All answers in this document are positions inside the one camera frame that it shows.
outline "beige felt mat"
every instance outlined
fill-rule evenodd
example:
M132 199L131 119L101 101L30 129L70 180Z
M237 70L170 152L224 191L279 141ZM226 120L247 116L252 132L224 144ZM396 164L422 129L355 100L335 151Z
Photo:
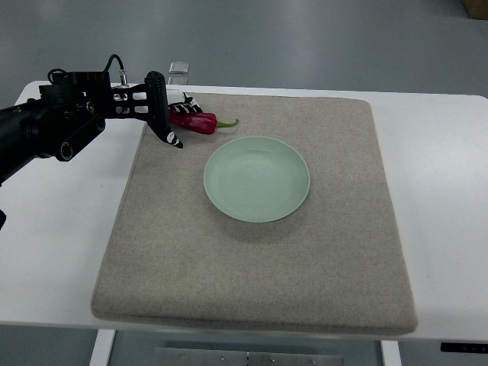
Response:
M103 319L170 326L401 334L417 320L374 120L365 101L195 94L241 124L183 150L146 128L92 300ZM205 194L224 143L262 135L294 147L310 192L291 215L245 223Z

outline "green plate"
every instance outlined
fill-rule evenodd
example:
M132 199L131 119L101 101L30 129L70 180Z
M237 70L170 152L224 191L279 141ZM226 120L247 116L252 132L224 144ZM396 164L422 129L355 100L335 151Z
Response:
M310 173L300 154L286 143L250 136L213 153L205 167L204 187L225 214L265 223L291 214L302 204Z

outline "pepper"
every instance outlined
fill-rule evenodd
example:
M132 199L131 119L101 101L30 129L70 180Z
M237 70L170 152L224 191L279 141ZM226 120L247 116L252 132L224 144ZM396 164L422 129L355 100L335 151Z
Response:
M202 133L204 135L211 135L217 128L234 127L239 123L236 119L231 124L225 124L217 120L213 113L183 113L169 111L169 121L187 130Z

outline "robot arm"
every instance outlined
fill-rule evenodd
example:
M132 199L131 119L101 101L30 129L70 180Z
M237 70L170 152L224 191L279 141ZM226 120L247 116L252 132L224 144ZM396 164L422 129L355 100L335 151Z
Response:
M121 85L112 88L108 69L120 64ZM120 57L101 72L51 70L40 99L0 110L0 186L34 158L68 162L105 129L106 118L144 120L161 141L182 148L172 132L165 78L151 71L129 87ZM5 215L0 211L0 227Z

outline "table surface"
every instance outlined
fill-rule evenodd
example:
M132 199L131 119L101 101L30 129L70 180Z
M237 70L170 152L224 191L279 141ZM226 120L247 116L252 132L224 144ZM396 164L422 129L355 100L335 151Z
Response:
M32 82L18 103L38 97ZM488 101L479 96L178 86L371 104L419 316L398 339L488 339ZM165 329L90 312L143 122L109 120L75 159L36 159L0 188L0 323Z

